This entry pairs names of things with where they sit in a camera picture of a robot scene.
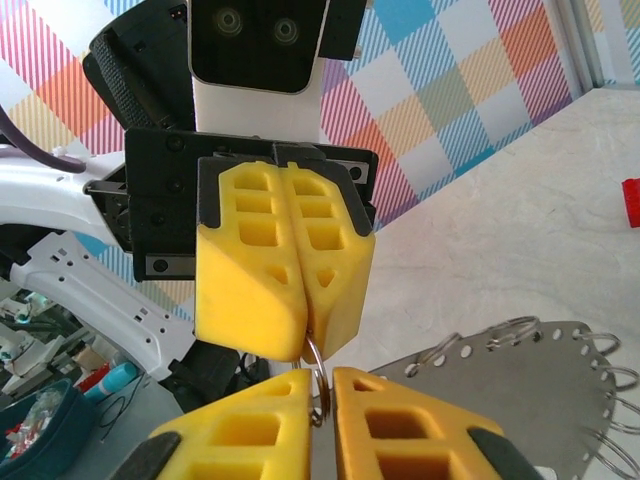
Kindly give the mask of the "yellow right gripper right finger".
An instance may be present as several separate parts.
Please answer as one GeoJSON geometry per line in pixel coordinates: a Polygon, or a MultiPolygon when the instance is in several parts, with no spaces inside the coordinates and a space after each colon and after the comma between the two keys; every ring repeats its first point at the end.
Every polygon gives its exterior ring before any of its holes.
{"type": "Polygon", "coordinates": [[[493,420],[352,367],[333,371],[340,479],[540,479],[493,420]]]}

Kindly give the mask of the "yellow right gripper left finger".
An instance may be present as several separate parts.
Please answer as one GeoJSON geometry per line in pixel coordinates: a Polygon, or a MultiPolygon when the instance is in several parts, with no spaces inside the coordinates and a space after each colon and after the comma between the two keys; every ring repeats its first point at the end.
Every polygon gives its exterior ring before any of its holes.
{"type": "Polygon", "coordinates": [[[309,479],[311,373],[291,370],[157,427],[119,479],[309,479]]]}

